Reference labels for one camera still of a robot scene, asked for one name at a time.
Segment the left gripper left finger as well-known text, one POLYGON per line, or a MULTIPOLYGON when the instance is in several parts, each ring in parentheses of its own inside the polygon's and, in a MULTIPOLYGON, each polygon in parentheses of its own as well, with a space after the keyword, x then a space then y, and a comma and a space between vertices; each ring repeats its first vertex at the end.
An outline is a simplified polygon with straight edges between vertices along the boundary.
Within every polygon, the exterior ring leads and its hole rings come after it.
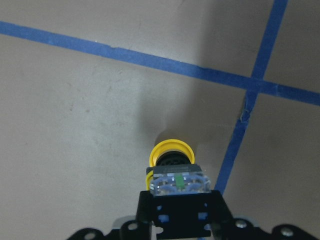
POLYGON ((152 239, 152 194, 141 191, 134 219, 122 224, 119 230, 121 240, 151 240, 152 239))

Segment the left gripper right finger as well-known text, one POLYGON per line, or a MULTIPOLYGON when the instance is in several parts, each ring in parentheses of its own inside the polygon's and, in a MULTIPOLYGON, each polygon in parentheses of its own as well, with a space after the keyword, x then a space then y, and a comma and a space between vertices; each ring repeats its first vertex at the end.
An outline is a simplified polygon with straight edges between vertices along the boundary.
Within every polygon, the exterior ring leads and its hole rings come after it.
POLYGON ((204 238, 231 240, 233 236, 231 231, 235 221, 222 194, 218 190, 211 190, 205 199, 204 206, 207 212, 204 238))

